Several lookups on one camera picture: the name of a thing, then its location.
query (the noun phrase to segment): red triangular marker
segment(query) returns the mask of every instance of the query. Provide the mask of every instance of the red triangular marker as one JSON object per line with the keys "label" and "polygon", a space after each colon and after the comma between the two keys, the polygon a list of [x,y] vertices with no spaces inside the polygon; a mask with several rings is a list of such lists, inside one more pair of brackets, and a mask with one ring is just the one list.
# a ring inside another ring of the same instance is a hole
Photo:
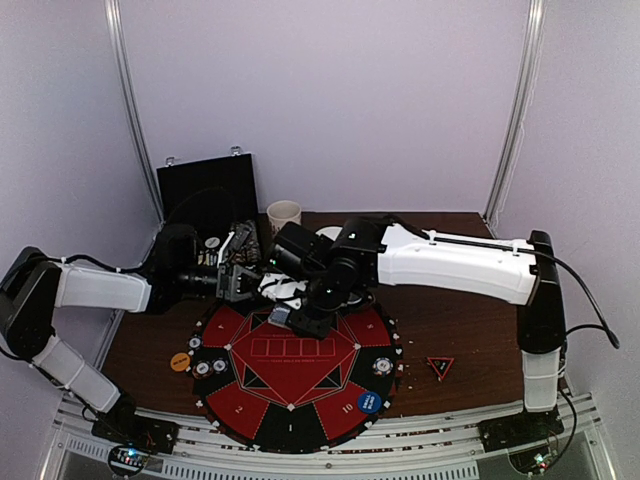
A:
{"label": "red triangular marker", "polygon": [[431,365],[438,375],[438,381],[444,380],[444,377],[447,376],[449,370],[451,369],[451,365],[453,365],[454,358],[449,357],[427,357],[427,362]]}

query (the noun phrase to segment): red and black mat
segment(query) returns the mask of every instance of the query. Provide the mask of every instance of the red and black mat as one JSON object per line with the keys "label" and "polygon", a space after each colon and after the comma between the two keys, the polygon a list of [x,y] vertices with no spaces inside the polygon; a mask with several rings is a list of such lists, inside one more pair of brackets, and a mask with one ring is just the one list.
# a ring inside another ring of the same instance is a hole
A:
{"label": "red and black mat", "polygon": [[271,306],[218,305],[189,342],[211,422],[263,451],[307,453],[369,428],[402,374],[394,321],[375,304],[339,312],[322,341],[268,323]]}

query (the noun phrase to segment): wooden table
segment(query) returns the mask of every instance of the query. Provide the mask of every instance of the wooden table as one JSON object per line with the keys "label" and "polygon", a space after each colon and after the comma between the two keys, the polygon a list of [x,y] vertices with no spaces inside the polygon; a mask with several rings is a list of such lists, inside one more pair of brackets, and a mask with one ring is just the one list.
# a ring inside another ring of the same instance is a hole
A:
{"label": "wooden table", "polygon": [[[342,225],[356,214],[305,213],[306,227]],[[407,221],[447,233],[489,237],[475,213],[407,213]],[[522,398],[516,310],[500,300],[436,288],[380,287],[384,309],[398,320],[404,347],[402,386],[386,417],[451,412]],[[195,322],[208,303],[187,301],[162,316],[124,316],[103,371],[136,398],[141,407],[201,415],[192,380],[169,368],[171,357],[186,350]],[[454,357],[438,382],[425,357]]]}

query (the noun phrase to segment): white wall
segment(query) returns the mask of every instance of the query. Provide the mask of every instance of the white wall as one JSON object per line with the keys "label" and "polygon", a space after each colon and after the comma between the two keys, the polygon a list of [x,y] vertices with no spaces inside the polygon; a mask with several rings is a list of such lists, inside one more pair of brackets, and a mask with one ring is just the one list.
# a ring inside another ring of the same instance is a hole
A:
{"label": "white wall", "polygon": [[[498,231],[548,230],[592,287],[622,350],[571,336],[568,372],[593,391],[626,478],[640,471],[640,3],[550,2],[535,97]],[[563,277],[569,325],[596,321]]]}
{"label": "white wall", "polygon": [[[0,272],[26,245],[140,261],[155,217],[128,133],[104,3],[5,0],[0,65]],[[61,311],[54,326],[91,358],[108,315]],[[58,402],[39,374],[0,357],[3,479],[34,478]]]}
{"label": "white wall", "polygon": [[155,166],[255,154],[262,208],[484,208],[527,0],[123,0]]}

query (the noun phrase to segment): orange poker chip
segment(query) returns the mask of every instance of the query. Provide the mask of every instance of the orange poker chip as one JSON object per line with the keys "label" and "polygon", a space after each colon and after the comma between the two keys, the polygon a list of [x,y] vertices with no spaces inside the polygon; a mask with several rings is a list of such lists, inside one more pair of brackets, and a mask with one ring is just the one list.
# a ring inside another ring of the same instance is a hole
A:
{"label": "orange poker chip", "polygon": [[186,353],[176,353],[171,358],[171,369],[174,372],[184,372],[191,365],[191,357]]}

